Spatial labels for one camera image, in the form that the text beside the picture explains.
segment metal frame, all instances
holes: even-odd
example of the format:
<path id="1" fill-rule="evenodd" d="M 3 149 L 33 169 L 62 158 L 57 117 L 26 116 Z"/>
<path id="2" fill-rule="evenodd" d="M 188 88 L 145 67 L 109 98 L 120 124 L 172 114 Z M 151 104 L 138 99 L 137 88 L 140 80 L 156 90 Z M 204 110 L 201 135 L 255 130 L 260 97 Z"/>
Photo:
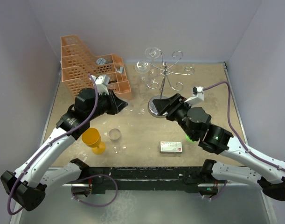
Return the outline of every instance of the metal frame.
<path id="1" fill-rule="evenodd" d="M 231 82 L 230 82 L 230 79 L 229 79 L 229 74 L 228 74 L 228 71 L 227 71 L 227 68 L 226 68 L 226 63 L 225 62 L 220 62 L 220 64 L 222 64 L 223 67 L 224 67 L 224 72 L 225 72 L 227 81 L 229 83 L 229 86 L 231 88 L 231 92 L 232 92 L 231 94 L 232 94 L 232 99 L 233 99 L 233 102 L 234 102 L 234 105 L 235 105 L 235 108 L 236 108 L 236 113 L 237 113 L 237 116 L 238 116 L 238 119 L 239 119 L 239 122 L 240 122 L 240 125 L 241 125 L 243 136 L 245 138 L 245 143 L 248 144 L 248 140 L 247 140 L 246 134 L 245 134 L 245 129 L 244 129 L 244 126 L 243 126 L 243 123 L 242 123 L 242 119 L 241 119 L 241 115 L 240 115 L 240 112 L 239 112 L 239 109 L 238 109 L 238 106 L 237 106 L 237 103 L 236 103 L 236 98 L 235 98 L 235 95 L 233 93 L 232 85 L 231 85 Z M 52 105 L 50 107 L 50 111 L 49 111 L 49 114 L 48 114 L 48 117 L 47 117 L 47 120 L 46 120 L 46 125 L 45 125 L 45 128 L 44 128 L 43 134 L 42 134 L 41 144 L 44 142 L 44 138 L 45 138 L 45 135 L 46 135 L 46 130 L 47 130 L 47 127 L 48 127 L 48 124 L 49 124 L 49 120 L 50 120 L 50 116 L 51 116 L 51 113 L 52 113 L 52 110 L 53 110 L 53 106 L 54 106 L 54 102 L 55 102 L 55 98 L 56 98 L 56 94 L 57 94 L 57 91 L 58 91 L 59 84 L 60 84 L 60 78 L 58 80 L 57 89 L 55 91 L 55 94 L 54 94 L 54 97 L 53 97 L 53 100 L 52 100 Z M 51 168 L 49 168 L 49 171 L 54 171 L 54 170 L 57 170 L 57 169 L 59 169 L 59 168 L 58 167 L 51 167 Z M 228 185 L 229 186 L 243 186 L 244 184 L 228 181 Z M 73 184 L 73 186 L 87 186 L 87 184 Z M 202 186 L 212 186 L 212 184 L 199 184 L 199 186 L 200 187 L 202 187 Z M 262 191 L 261 191 L 261 195 L 262 195 L 262 199 L 263 199 L 263 202 L 264 202 L 264 205 L 265 205 L 266 212 L 267 212 L 267 215 L 269 217 L 270 223 L 278 224 L 278 221 L 277 221 L 277 218 L 276 218 L 276 213 L 275 213 L 275 210 L 274 210 L 274 208 L 272 206 L 271 200 L 266 195 L 264 195 Z M 15 207 L 14 207 L 14 210 L 17 210 L 19 208 L 21 208 L 21 206 L 18 203 L 16 203 Z M 18 213 L 17 215 L 12 216 L 10 224 L 19 224 L 21 216 L 22 216 L 22 212 Z"/>

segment gray wall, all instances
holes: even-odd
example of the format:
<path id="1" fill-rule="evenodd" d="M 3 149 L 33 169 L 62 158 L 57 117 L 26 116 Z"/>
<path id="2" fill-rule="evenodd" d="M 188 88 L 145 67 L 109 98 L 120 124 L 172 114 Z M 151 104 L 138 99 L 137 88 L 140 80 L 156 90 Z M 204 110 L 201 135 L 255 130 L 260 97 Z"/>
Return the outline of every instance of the gray wall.
<path id="1" fill-rule="evenodd" d="M 261 0 L 29 0 L 58 57 L 60 36 L 78 34 L 96 55 L 144 58 L 149 46 L 166 59 L 228 60 Z"/>
<path id="2" fill-rule="evenodd" d="M 59 71 L 58 60 L 26 0 L 0 0 L 0 175 L 39 146 Z M 0 224 L 8 223 L 0 182 Z"/>
<path id="3" fill-rule="evenodd" d="M 263 0 L 228 65 L 249 144 L 285 160 L 285 0 Z"/>

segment floor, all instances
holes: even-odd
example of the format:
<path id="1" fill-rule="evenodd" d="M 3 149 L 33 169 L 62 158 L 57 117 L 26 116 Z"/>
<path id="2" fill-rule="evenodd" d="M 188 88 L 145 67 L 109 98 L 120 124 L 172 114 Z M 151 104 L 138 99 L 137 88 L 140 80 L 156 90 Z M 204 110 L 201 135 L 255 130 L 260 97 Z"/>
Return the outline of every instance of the floor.
<path id="1" fill-rule="evenodd" d="M 171 83 L 184 84 L 180 93 L 188 98 L 194 86 L 207 87 L 217 82 L 227 80 L 222 64 L 177 64 L 173 71 L 183 72 L 186 66 L 192 66 L 195 74 L 190 76 L 169 75 Z M 207 153 L 185 139 L 185 133 L 176 122 L 155 118 L 147 111 L 147 103 L 153 96 L 159 95 L 159 89 L 149 89 L 134 69 L 134 64 L 126 64 L 125 70 L 130 81 L 133 100 L 129 106 L 117 115 L 102 115 L 90 122 L 96 128 L 106 144 L 103 154 L 92 153 L 79 138 L 66 149 L 54 162 L 54 167 L 65 166 L 70 160 L 79 158 L 90 166 L 202 166 L 205 159 L 214 159 L 229 165 L 240 165 L 236 161 Z M 163 95 L 170 97 L 177 93 L 166 85 Z M 205 92 L 205 101 L 198 104 L 206 113 L 212 116 L 212 123 L 230 130 L 227 122 L 227 86 L 220 85 Z M 60 117 L 66 113 L 74 99 L 66 87 L 60 83 L 55 103 L 49 120 L 46 138 L 50 135 Z M 239 119 L 231 101 L 231 123 L 237 132 L 243 136 Z M 122 133 L 122 149 L 116 150 L 108 137 L 108 132 L 118 128 Z M 180 155 L 161 154 L 160 141 L 181 141 L 183 152 Z"/>

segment wooden tabletop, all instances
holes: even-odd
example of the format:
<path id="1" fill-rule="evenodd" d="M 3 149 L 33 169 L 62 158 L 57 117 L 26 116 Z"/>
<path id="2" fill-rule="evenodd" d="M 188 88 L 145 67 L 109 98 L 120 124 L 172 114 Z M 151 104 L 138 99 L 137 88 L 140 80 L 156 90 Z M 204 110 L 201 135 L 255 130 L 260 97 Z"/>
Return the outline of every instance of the wooden tabletop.
<path id="1" fill-rule="evenodd" d="M 176 82 L 184 84 L 183 90 L 176 92 L 168 83 L 163 95 L 170 97 L 175 93 L 191 97 L 191 88 L 194 86 L 208 87 L 217 82 L 227 80 L 222 64 L 177 64 L 173 71 L 183 72 L 186 66 L 192 66 L 195 74 L 190 76 L 169 75 L 173 86 Z M 130 81 L 133 100 L 129 106 L 117 115 L 102 115 L 90 122 L 90 126 L 96 128 L 106 144 L 103 154 L 92 153 L 79 138 L 73 145 L 67 148 L 54 162 L 53 166 L 65 166 L 70 160 L 79 158 L 89 166 L 202 166 L 205 159 L 214 159 L 229 165 L 240 165 L 238 162 L 215 154 L 207 153 L 197 146 L 197 143 L 189 143 L 185 139 L 185 133 L 176 122 L 165 118 L 155 118 L 147 111 L 147 104 L 151 97 L 159 95 L 158 89 L 149 89 L 141 80 L 134 69 L 134 64 L 126 64 L 125 70 Z M 161 83 L 162 76 L 156 79 Z M 202 107 L 206 113 L 212 116 L 211 122 L 230 131 L 227 122 L 227 98 L 226 85 L 220 85 L 205 92 L 204 102 L 197 106 Z M 66 87 L 60 83 L 55 103 L 49 120 L 45 138 L 51 134 L 57 121 L 66 113 L 68 107 L 74 103 Z M 231 102 L 231 123 L 243 138 L 239 119 Z M 120 145 L 113 144 L 108 133 L 117 128 L 121 131 Z M 183 152 L 178 155 L 161 154 L 159 152 L 160 141 L 181 141 Z"/>

